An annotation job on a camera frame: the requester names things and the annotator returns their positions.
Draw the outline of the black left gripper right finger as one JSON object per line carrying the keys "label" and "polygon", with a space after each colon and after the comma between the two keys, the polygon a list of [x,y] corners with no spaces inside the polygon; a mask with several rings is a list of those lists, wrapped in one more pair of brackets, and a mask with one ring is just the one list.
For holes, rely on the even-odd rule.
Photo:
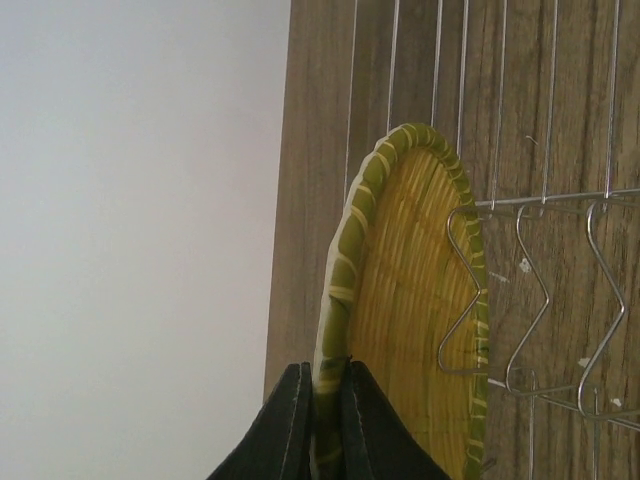
{"label": "black left gripper right finger", "polygon": [[343,479],[450,478],[411,437],[364,363],[347,364],[339,398]]}

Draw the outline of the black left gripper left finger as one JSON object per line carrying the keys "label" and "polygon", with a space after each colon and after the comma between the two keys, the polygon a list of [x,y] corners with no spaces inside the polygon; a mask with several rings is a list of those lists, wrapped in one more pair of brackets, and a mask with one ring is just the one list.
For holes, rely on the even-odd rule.
{"label": "black left gripper left finger", "polygon": [[247,433],[209,480],[309,479],[312,422],[310,365],[290,364]]}

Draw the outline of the woven bamboo-pattern plate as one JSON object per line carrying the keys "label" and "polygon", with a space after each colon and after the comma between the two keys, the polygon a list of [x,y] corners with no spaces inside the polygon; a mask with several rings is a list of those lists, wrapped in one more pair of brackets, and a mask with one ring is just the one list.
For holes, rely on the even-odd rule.
{"label": "woven bamboo-pattern plate", "polygon": [[396,127],[364,158],[327,255],[312,369],[314,478],[341,473],[338,391],[352,359],[450,477],[480,477],[489,299],[474,206],[459,157],[429,125]]}

